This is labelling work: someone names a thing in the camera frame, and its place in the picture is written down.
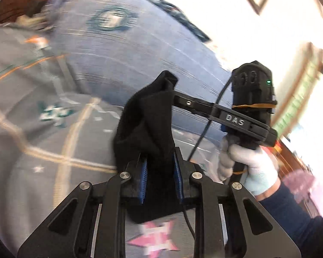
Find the navy right sleeve forearm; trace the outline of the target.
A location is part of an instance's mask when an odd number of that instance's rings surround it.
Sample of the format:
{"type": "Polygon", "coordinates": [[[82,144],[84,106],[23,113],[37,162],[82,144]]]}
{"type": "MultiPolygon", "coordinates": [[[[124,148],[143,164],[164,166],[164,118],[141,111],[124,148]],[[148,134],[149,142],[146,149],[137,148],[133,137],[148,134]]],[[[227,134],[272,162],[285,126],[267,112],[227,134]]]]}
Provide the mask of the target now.
{"type": "Polygon", "coordinates": [[[260,203],[294,241],[302,257],[323,257],[323,217],[310,217],[284,184],[260,203]]]}

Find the right hand white glove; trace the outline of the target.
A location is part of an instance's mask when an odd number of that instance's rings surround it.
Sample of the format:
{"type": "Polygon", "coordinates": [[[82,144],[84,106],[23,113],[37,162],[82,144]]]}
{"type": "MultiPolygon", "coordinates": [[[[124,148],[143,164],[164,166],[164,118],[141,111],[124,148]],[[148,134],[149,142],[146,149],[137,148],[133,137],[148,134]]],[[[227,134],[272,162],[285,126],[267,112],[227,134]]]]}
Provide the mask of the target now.
{"type": "Polygon", "coordinates": [[[238,145],[239,138],[227,134],[221,141],[219,164],[217,169],[220,181],[233,175],[235,163],[247,167],[244,187],[258,200],[262,201],[274,194],[281,185],[278,176],[278,161],[264,147],[255,150],[238,145]]]}

